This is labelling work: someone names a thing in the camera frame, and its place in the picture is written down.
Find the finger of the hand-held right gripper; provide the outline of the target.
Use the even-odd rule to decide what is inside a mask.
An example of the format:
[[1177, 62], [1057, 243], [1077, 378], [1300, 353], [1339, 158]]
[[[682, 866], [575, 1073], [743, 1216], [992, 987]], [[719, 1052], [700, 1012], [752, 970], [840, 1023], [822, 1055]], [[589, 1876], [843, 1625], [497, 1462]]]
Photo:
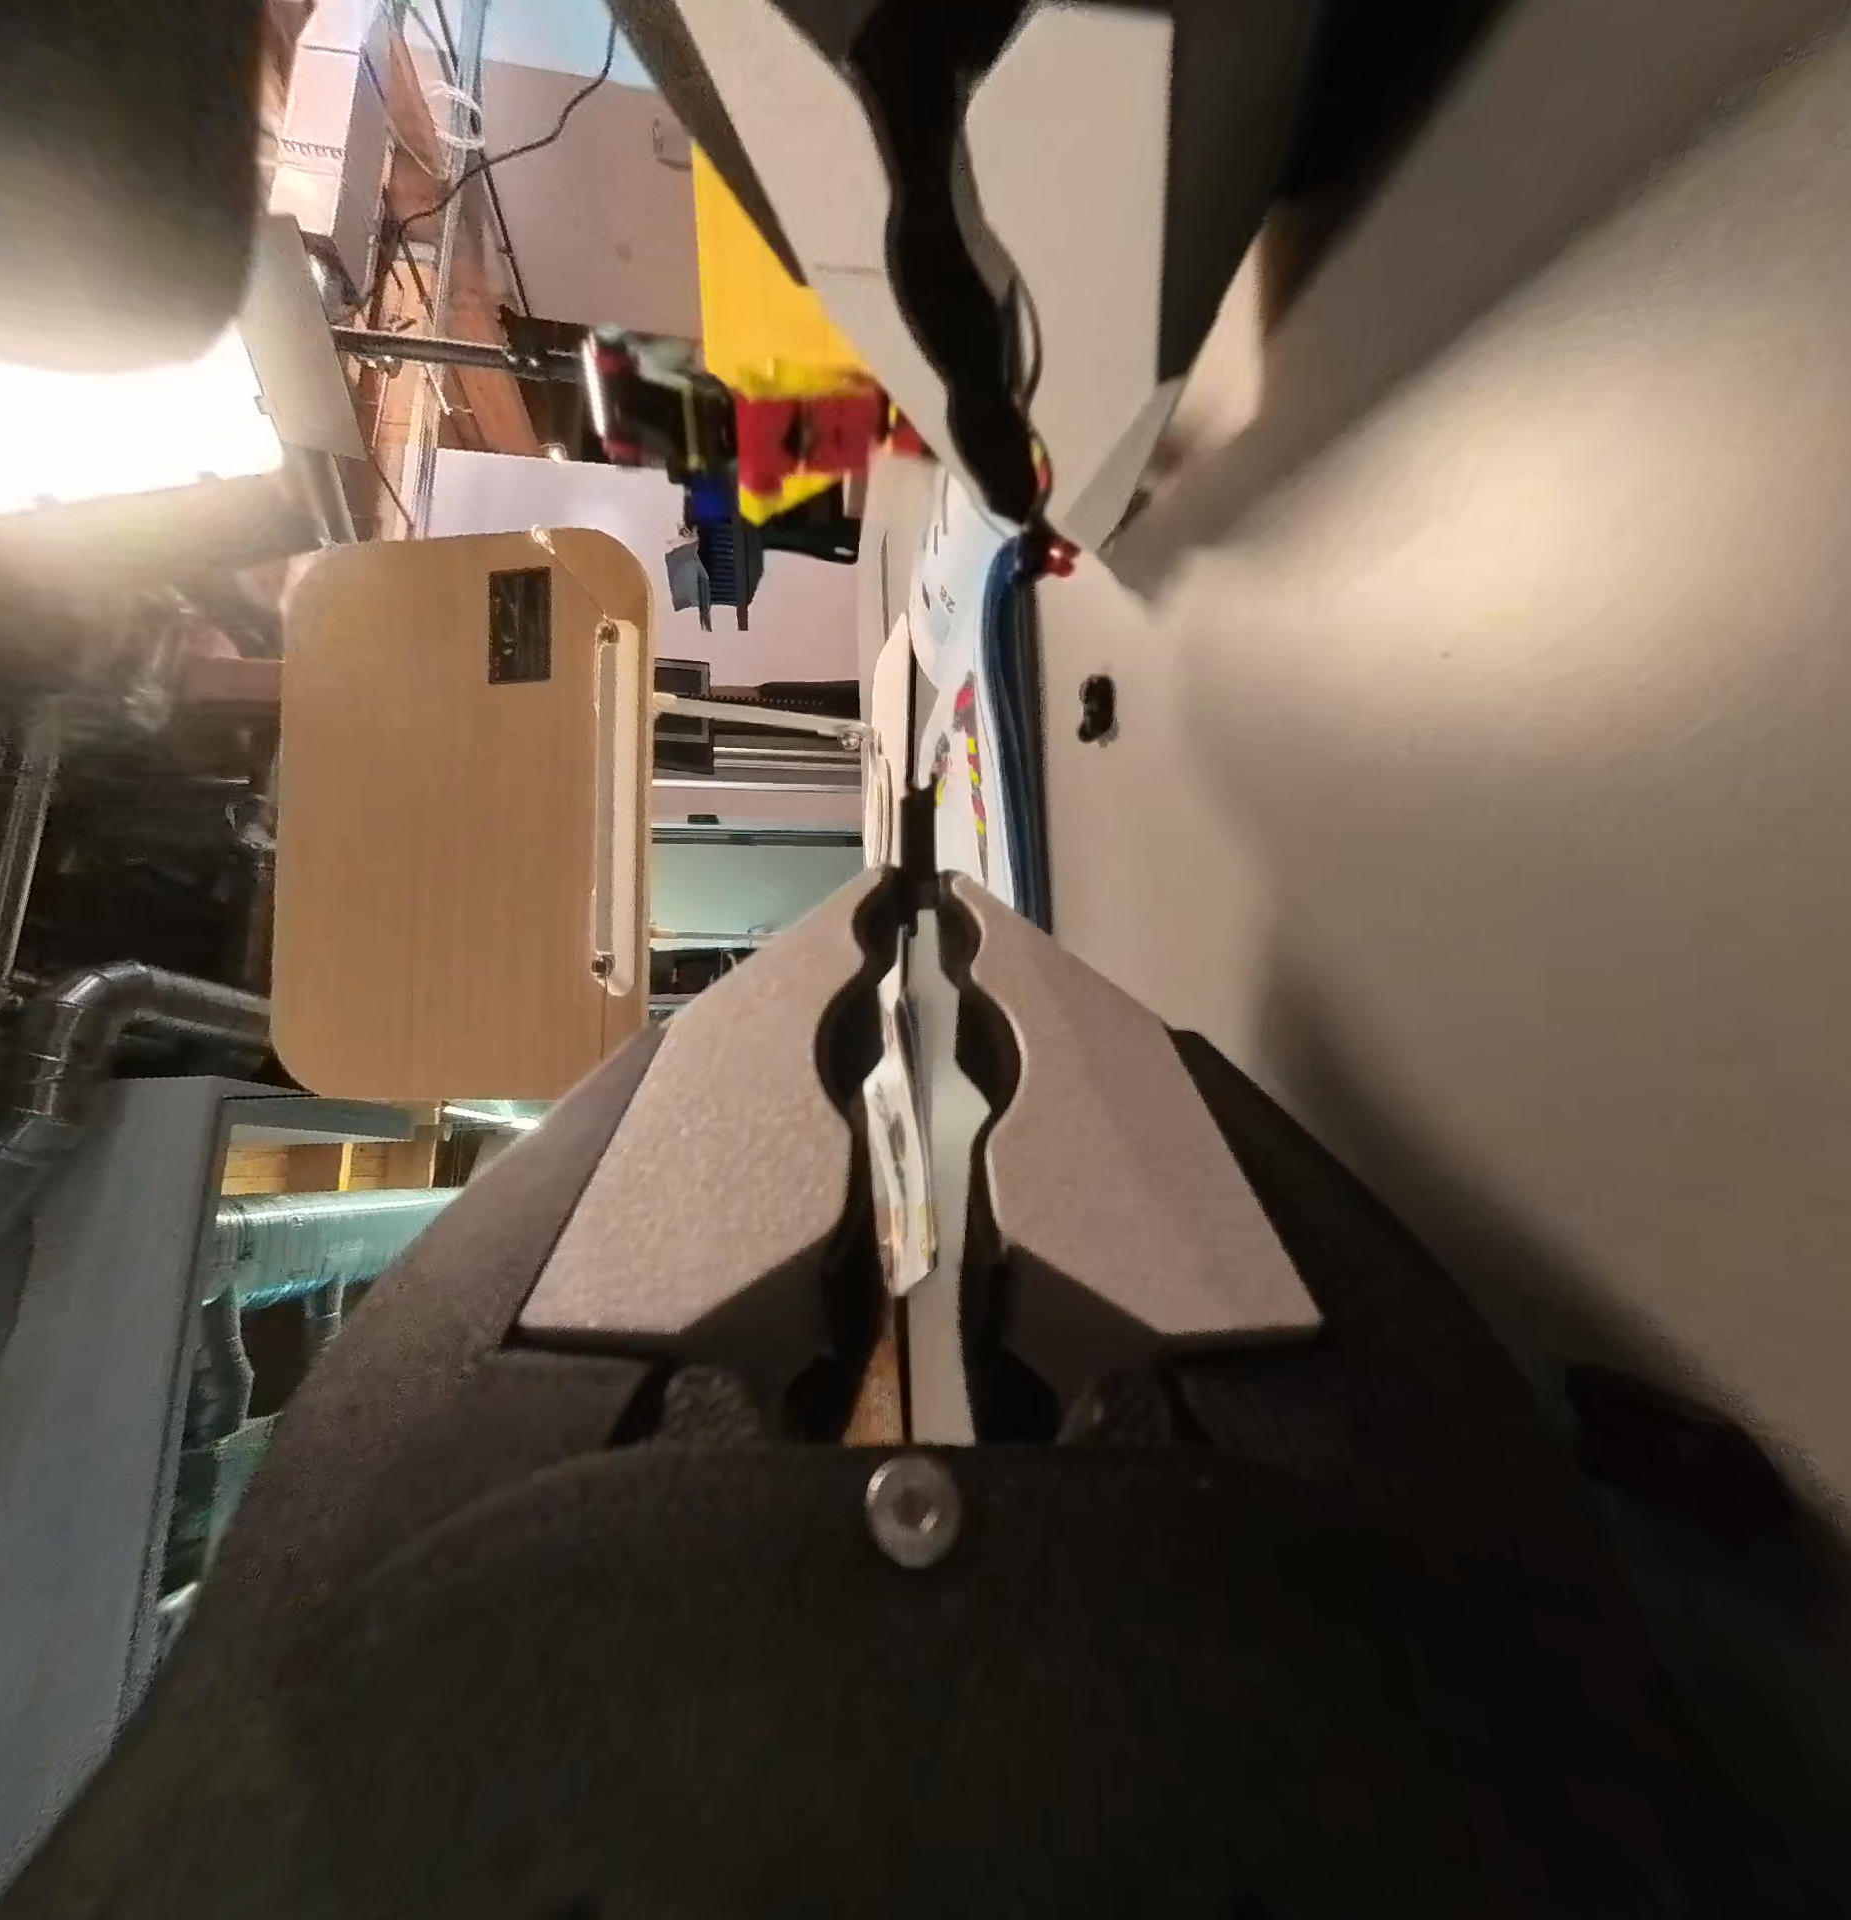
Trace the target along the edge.
[[1027, 295], [1047, 518], [1097, 550], [1177, 404], [1163, 373], [1168, 12], [1033, 4], [967, 110], [986, 223]]
[[1015, 4], [682, 4], [801, 280], [934, 456], [1015, 509], [1015, 270], [967, 111]]

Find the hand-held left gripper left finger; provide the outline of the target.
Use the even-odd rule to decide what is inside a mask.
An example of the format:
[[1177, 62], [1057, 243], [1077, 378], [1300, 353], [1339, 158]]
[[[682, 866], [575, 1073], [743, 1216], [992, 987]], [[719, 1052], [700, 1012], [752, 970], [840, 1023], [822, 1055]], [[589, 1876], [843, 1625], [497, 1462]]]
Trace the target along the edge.
[[867, 868], [672, 1012], [514, 1339], [743, 1380], [840, 1440], [884, 1318], [863, 1083], [903, 882]]

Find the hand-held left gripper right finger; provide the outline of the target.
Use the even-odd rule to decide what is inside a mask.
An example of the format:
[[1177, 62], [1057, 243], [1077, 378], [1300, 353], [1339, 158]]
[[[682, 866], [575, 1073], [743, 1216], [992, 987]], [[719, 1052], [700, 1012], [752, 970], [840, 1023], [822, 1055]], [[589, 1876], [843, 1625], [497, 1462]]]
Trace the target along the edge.
[[969, 875], [937, 909], [986, 1099], [953, 1310], [971, 1440], [1043, 1442], [1110, 1380], [1316, 1343], [1321, 1307], [1172, 1028]]

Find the yellow plastic bin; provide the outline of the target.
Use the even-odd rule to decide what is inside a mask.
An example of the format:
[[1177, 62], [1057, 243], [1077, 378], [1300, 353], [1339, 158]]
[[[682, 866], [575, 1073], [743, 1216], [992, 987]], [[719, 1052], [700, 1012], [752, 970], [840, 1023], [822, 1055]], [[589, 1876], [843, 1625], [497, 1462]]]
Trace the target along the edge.
[[869, 378], [815, 293], [801, 285], [767, 247], [705, 146], [693, 146], [693, 199], [707, 371], [727, 387], [773, 368]]

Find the red yellow black brick assembly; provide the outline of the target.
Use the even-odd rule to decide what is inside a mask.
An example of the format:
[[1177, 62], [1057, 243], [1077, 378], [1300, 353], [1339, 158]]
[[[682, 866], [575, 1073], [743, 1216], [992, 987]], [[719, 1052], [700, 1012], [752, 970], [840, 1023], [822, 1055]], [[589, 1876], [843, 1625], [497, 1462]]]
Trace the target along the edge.
[[770, 359], [727, 380], [696, 344], [612, 327], [587, 332], [572, 359], [612, 463], [719, 481], [754, 525], [867, 481], [879, 451], [928, 456], [859, 368]]

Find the closed instruction booklet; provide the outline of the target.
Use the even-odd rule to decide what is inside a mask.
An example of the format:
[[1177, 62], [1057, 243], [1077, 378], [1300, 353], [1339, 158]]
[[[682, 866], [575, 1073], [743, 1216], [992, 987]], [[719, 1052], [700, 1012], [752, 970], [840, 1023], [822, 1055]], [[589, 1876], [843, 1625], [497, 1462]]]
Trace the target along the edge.
[[879, 1055], [863, 1082], [873, 1211], [887, 1292], [906, 1297], [937, 1266], [937, 1199], [933, 1168], [933, 1099], [923, 1025], [906, 964], [879, 983]]

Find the wooden board stand white base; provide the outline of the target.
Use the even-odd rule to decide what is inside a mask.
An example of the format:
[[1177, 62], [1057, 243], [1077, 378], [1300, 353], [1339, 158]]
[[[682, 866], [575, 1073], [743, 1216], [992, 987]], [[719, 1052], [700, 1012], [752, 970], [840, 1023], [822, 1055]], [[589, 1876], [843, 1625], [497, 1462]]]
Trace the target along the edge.
[[286, 598], [270, 1043], [316, 1094], [554, 1099], [647, 1025], [653, 733], [855, 716], [664, 692], [612, 532], [326, 548]]

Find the open instruction booklet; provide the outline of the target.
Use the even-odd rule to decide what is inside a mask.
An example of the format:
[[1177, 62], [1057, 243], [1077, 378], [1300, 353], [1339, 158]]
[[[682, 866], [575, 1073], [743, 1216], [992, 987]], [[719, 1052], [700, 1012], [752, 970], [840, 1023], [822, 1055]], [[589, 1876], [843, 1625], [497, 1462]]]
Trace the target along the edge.
[[900, 862], [906, 794], [925, 790], [937, 868], [1053, 931], [1043, 570], [1047, 544], [934, 457], [876, 457], [856, 555], [863, 861]]

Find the studio light panel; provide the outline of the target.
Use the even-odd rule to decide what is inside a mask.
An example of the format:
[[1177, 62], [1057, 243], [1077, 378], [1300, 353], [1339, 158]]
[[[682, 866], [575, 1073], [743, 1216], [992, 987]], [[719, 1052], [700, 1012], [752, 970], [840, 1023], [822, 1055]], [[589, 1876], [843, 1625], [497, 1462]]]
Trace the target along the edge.
[[196, 359], [0, 361], [0, 518], [273, 478], [293, 451], [368, 457], [316, 253], [286, 212], [262, 221], [243, 307]]

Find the long silver ventilation duct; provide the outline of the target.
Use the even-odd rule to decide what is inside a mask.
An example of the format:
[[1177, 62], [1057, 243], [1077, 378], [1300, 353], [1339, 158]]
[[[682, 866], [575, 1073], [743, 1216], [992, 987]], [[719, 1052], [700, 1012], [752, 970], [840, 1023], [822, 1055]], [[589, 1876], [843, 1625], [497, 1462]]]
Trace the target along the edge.
[[387, 1271], [461, 1188], [364, 1188], [224, 1197], [202, 1297], [267, 1307]]

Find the round silver ventilation duct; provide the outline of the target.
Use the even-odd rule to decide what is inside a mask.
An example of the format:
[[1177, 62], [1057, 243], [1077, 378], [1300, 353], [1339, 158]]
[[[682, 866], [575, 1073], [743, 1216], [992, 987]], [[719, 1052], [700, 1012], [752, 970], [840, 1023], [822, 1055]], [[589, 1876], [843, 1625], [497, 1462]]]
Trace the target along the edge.
[[26, 1003], [0, 1082], [0, 1188], [34, 1183], [71, 1152], [127, 1037], [259, 1060], [270, 1042], [270, 1003], [150, 964], [106, 964], [51, 983]]

